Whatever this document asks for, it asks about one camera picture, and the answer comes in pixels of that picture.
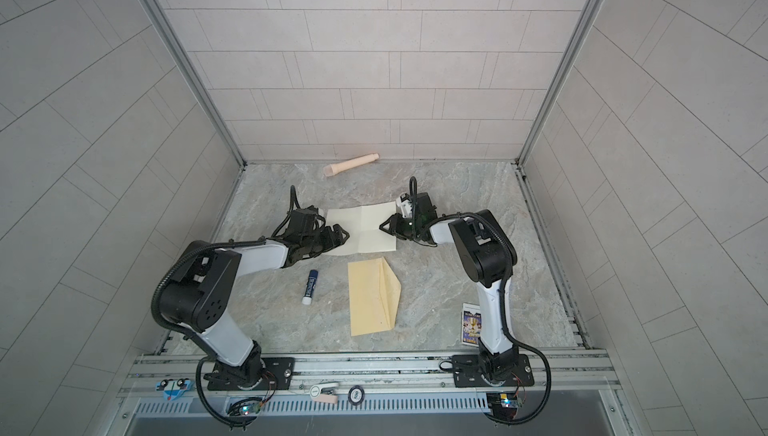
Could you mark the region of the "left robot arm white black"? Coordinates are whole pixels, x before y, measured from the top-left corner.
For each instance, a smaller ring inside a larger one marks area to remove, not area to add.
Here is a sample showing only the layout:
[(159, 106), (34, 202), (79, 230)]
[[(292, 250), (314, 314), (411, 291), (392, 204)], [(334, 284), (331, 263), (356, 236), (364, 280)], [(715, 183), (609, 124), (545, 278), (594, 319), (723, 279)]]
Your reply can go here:
[(150, 310), (155, 322), (192, 340), (214, 361), (214, 381), (250, 389), (265, 372), (261, 349), (227, 311), (236, 279), (285, 269), (343, 246), (350, 234), (329, 226), (313, 206), (293, 209), (270, 237), (254, 241), (190, 243), (161, 278)]

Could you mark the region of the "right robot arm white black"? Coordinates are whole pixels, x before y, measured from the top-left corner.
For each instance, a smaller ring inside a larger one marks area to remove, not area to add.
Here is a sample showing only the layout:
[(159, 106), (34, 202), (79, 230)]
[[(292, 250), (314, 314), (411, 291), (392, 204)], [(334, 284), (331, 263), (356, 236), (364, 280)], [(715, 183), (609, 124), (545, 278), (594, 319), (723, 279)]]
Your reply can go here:
[(490, 385), (533, 385), (528, 358), (512, 335), (507, 303), (517, 253), (492, 213), (438, 216), (426, 193), (403, 194), (395, 205), (396, 212), (379, 226), (382, 232), (430, 247), (452, 244), (475, 284), (481, 316), (476, 364), (480, 375)]

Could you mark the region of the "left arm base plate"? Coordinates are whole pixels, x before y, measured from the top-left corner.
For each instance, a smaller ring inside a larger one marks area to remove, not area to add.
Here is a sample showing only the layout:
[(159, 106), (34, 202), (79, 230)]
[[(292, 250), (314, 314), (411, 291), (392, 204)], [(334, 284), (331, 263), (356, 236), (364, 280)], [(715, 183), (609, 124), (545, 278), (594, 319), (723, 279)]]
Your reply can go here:
[(295, 362), (290, 357), (253, 358), (239, 367), (215, 362), (211, 371), (202, 374), (202, 379), (209, 391), (288, 390)]

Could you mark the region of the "yellow manila envelope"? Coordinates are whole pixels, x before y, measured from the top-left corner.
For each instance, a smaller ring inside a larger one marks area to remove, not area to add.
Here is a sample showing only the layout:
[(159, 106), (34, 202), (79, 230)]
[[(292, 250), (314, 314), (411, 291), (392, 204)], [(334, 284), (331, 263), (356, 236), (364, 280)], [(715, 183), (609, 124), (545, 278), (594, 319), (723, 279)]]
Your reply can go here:
[(401, 283), (384, 258), (349, 263), (351, 336), (393, 330)]

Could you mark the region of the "cream letter paper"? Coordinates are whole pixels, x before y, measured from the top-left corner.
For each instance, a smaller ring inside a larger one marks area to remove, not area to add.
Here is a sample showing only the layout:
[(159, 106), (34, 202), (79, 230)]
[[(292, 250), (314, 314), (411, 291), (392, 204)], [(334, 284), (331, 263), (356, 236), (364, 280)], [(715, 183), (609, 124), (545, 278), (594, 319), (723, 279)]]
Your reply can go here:
[(329, 252), (331, 256), (349, 256), (394, 252), (396, 237), (379, 229), (396, 212), (394, 202), (359, 206), (349, 209), (330, 209), (325, 214), (328, 226), (340, 225), (349, 233), (349, 239)]

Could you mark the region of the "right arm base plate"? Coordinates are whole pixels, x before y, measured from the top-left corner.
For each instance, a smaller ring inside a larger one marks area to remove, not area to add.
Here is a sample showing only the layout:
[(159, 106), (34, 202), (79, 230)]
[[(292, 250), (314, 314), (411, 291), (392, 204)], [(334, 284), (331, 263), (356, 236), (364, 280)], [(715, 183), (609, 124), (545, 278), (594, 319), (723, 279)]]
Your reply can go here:
[(460, 354), (449, 359), (457, 388), (531, 387), (535, 384), (526, 355)]

